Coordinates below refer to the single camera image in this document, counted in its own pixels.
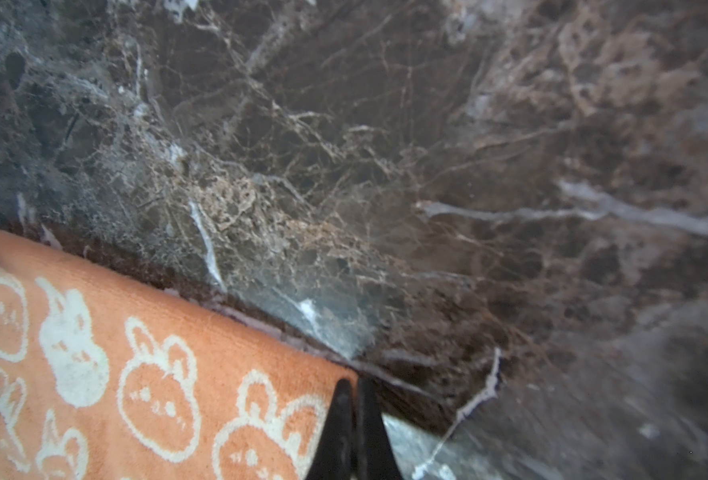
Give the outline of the orange patterned towel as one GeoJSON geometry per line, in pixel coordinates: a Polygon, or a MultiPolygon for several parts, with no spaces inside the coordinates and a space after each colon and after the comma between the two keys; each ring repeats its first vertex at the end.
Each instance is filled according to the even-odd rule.
{"type": "Polygon", "coordinates": [[[0,479],[300,479],[350,377],[0,231],[0,479]]]}

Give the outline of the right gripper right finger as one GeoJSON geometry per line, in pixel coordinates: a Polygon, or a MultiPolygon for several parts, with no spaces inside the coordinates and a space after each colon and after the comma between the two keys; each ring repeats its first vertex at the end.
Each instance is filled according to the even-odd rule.
{"type": "Polygon", "coordinates": [[[354,420],[356,478],[402,480],[370,378],[361,377],[357,381],[354,420]]]}

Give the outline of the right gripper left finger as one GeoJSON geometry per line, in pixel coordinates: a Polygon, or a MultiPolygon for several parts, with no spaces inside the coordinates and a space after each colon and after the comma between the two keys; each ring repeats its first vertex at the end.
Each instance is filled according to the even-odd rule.
{"type": "Polygon", "coordinates": [[[352,476],[354,394],[348,379],[336,383],[306,480],[349,480],[352,476]]]}

